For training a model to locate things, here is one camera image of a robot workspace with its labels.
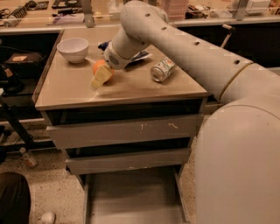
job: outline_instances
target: lab bench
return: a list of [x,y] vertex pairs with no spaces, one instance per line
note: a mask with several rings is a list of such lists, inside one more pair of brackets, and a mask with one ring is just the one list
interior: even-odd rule
[[70,64],[56,52],[35,107],[63,151],[66,166],[84,187],[85,223],[187,222],[179,178],[203,121],[208,92],[179,67],[163,83],[150,68],[164,55],[131,63],[94,91],[98,45],[120,26],[64,30],[61,40],[89,41],[85,61]]

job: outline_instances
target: speckled floor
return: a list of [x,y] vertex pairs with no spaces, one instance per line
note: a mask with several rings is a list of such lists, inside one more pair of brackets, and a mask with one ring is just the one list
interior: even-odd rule
[[[31,127],[34,137],[37,139],[46,138],[44,131],[35,130],[34,125]],[[18,136],[16,134],[11,138],[13,138],[12,141],[16,141]],[[194,148],[195,141],[190,161],[186,164],[180,180],[191,224],[196,224],[193,176]],[[38,166],[35,168],[26,166],[20,154],[15,152],[8,153],[5,161],[0,164],[0,172],[19,172],[27,178],[31,190],[30,224],[40,224],[40,215],[47,211],[56,213],[55,224],[82,223],[84,191],[77,178],[66,171],[62,152],[57,149],[48,149],[33,150],[32,153],[38,161]]]

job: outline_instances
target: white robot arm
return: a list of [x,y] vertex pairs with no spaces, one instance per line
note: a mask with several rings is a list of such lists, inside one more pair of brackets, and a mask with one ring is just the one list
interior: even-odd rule
[[280,222],[280,77],[239,55],[168,25],[142,1],[121,13],[106,62],[124,68],[149,44],[225,106],[198,135],[198,224]]

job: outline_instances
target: crushed can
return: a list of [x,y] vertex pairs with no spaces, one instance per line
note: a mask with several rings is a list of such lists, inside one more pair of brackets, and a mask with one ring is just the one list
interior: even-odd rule
[[150,69],[150,76],[156,82],[163,82],[172,75],[176,64],[169,58],[164,57]]

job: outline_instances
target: bowl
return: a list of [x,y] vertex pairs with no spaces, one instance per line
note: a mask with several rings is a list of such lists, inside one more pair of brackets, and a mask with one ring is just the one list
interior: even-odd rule
[[67,38],[60,41],[56,48],[71,63],[80,63],[88,55],[88,41],[84,38]]

